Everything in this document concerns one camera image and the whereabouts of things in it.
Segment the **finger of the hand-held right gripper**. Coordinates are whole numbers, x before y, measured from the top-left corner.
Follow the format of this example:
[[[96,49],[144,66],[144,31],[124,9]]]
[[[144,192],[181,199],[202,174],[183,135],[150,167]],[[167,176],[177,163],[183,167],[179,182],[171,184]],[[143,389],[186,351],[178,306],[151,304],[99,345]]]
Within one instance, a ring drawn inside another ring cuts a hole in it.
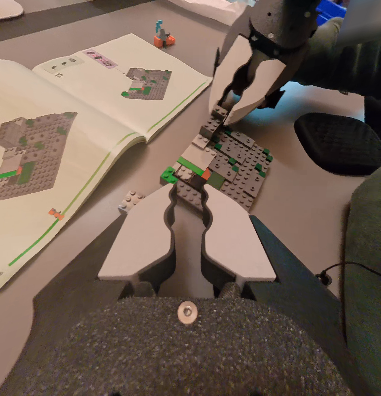
[[[225,100],[232,88],[235,74],[247,64],[251,56],[252,47],[248,38],[239,35],[215,69],[209,96],[209,113],[213,112],[220,101]]]
[[[232,107],[224,125],[236,123],[256,109],[265,100],[286,65],[278,59],[262,61],[252,83],[243,90],[240,100]]]

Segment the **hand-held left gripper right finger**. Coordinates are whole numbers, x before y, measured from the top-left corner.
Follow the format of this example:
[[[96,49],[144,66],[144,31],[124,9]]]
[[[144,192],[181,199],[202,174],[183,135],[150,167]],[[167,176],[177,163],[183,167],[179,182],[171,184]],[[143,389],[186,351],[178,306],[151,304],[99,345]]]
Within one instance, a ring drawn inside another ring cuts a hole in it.
[[[202,259],[236,283],[273,282],[276,273],[248,212],[211,185],[202,189]]]

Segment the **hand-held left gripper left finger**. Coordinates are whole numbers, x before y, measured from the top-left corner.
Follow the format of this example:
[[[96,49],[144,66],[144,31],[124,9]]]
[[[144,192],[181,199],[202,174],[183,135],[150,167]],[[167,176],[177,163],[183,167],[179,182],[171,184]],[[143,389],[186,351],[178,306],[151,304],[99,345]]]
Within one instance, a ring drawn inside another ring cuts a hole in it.
[[[100,280],[163,283],[176,268],[176,185],[165,185],[130,210],[98,273]]]

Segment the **small grey toy brick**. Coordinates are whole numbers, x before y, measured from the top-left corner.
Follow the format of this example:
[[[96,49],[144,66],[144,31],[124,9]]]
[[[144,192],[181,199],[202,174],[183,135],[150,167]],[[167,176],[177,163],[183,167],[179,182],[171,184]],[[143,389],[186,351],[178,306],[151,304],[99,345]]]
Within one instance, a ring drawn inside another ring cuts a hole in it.
[[[228,114],[227,110],[219,105],[215,105],[211,112],[211,116],[214,119],[217,119],[221,123],[225,121],[225,119],[227,118],[227,114]]]

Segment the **grey toy brick baseplate model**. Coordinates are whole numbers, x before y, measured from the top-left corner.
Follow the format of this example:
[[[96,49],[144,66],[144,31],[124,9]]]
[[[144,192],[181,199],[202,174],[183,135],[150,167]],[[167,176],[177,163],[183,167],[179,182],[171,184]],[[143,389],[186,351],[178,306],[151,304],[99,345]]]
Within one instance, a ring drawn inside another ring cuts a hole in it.
[[[242,132],[211,114],[197,136],[160,176],[160,184],[176,185],[177,196],[199,212],[202,188],[211,185],[250,211],[273,157]]]

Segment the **person's right forearm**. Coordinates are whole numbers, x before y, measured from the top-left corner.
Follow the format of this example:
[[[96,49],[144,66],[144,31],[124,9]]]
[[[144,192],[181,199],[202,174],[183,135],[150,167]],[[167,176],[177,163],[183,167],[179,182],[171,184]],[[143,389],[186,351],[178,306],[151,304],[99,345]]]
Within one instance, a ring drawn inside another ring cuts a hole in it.
[[[381,100],[381,38],[338,47],[342,22],[335,17],[318,27],[291,81]]]

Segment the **loose dark grey toy brick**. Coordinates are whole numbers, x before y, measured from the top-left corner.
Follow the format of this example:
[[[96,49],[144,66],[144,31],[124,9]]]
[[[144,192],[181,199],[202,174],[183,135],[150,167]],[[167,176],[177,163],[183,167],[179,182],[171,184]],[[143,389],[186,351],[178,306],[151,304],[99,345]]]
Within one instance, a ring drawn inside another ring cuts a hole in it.
[[[145,194],[135,190],[130,190],[118,206],[121,214],[128,214],[129,211],[146,197]]]

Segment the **crumpled white paper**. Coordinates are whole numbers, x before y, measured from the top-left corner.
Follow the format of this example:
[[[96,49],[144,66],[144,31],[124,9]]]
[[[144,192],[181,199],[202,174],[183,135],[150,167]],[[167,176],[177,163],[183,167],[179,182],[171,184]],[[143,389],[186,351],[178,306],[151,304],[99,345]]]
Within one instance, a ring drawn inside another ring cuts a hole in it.
[[[227,26],[243,13],[247,6],[253,7],[254,0],[170,0],[171,3]]]

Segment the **blue plastic bin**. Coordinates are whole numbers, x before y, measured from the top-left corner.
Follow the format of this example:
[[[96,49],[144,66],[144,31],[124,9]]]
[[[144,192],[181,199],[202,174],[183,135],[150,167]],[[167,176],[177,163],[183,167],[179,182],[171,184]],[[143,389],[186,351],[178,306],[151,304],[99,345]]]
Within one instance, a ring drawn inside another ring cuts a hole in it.
[[[317,25],[321,26],[335,17],[344,18],[346,11],[346,7],[343,7],[341,3],[337,4],[330,0],[321,0],[316,7],[316,12],[319,13],[317,16]]]

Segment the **small toy figure orange base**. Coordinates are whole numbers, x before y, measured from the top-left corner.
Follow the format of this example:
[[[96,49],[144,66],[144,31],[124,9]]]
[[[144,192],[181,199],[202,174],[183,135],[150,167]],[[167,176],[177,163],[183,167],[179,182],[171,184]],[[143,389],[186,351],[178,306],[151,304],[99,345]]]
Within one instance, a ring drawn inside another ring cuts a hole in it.
[[[175,45],[176,39],[164,29],[163,21],[160,19],[155,25],[154,46],[158,48],[166,48]]]

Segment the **person's green sweater torso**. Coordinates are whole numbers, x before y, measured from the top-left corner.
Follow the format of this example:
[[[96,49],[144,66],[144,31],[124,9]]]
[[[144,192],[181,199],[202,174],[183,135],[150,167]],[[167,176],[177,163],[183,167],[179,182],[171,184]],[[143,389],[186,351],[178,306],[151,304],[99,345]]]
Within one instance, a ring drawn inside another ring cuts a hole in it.
[[[373,395],[381,395],[381,167],[353,193],[347,222],[347,345]]]

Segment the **open instruction booklet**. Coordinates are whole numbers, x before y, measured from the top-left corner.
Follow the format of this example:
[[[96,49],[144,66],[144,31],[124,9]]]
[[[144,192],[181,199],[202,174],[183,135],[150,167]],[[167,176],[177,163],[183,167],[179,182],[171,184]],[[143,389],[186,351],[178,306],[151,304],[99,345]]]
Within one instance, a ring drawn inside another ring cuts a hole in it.
[[[33,70],[0,59],[0,289],[211,82],[134,34]]]

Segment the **white rounded flat object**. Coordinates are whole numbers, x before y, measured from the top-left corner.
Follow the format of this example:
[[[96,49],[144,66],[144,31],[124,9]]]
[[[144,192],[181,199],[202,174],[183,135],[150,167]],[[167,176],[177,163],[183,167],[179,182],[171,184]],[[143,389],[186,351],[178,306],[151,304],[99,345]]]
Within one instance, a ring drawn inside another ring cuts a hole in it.
[[[0,0],[0,21],[24,14],[24,8],[15,0]]]

